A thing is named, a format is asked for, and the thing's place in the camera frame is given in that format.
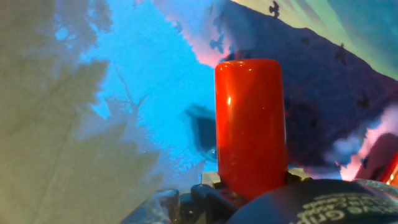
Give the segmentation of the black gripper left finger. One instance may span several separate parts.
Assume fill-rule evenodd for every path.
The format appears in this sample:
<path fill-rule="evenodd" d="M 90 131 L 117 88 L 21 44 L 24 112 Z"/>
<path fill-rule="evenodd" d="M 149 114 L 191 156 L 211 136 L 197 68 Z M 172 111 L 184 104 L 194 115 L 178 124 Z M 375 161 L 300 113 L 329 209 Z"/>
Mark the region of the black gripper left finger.
<path fill-rule="evenodd" d="M 247 199 L 223 185 L 217 171 L 202 173 L 200 184 L 194 185 L 190 194 L 193 204 L 207 220 L 229 220 L 248 203 Z"/>

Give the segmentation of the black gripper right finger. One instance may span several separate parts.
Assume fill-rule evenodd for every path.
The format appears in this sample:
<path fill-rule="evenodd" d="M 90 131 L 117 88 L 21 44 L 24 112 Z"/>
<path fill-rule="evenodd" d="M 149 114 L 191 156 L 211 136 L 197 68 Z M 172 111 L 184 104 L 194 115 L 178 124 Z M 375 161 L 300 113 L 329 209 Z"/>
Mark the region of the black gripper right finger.
<path fill-rule="evenodd" d="M 311 177 L 304 172 L 302 168 L 289 168 L 287 171 L 287 183 L 293 184 L 296 182 L 303 182 L 306 180 L 310 180 Z"/>

